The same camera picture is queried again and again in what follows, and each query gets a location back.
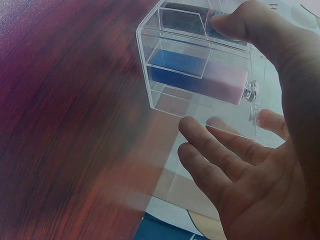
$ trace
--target hand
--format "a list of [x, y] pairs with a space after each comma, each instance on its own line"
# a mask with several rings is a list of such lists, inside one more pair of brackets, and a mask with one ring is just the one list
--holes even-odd
[[[179, 124], [188, 140], [178, 150], [181, 163], [217, 208], [227, 239], [310, 239], [304, 177], [285, 119], [262, 110], [259, 120], [286, 142], [263, 147], [185, 117]], [[225, 123], [212, 118], [208, 124]]]
[[319, 36], [252, 0], [211, 24], [253, 43], [275, 65], [285, 119], [268, 110], [259, 119], [286, 142], [263, 147], [187, 117], [179, 124], [188, 140], [178, 150], [181, 163], [216, 206], [228, 239], [320, 238]]

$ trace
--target plastic box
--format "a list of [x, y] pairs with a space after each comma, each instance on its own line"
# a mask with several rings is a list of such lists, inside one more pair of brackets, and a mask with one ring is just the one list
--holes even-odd
[[210, 25], [239, 4], [161, 0], [144, 18], [136, 37], [152, 109], [256, 138], [266, 59]]

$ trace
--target pink block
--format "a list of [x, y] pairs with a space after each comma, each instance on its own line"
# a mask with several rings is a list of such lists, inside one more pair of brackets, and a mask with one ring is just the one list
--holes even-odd
[[212, 98], [238, 105], [243, 98], [248, 72], [217, 62], [208, 62], [203, 73], [203, 91]]

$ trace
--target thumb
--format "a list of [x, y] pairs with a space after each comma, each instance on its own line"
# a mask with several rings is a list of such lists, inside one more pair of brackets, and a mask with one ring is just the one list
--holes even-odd
[[262, 2], [249, 0], [229, 15], [211, 19], [212, 27], [233, 40], [255, 45], [280, 70], [295, 51], [302, 51], [311, 31], [288, 22]]

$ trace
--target wooden table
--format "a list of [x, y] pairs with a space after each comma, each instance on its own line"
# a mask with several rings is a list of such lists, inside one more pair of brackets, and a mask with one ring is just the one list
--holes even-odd
[[157, 0], [0, 2], [0, 239], [132, 239], [177, 135], [136, 28]]

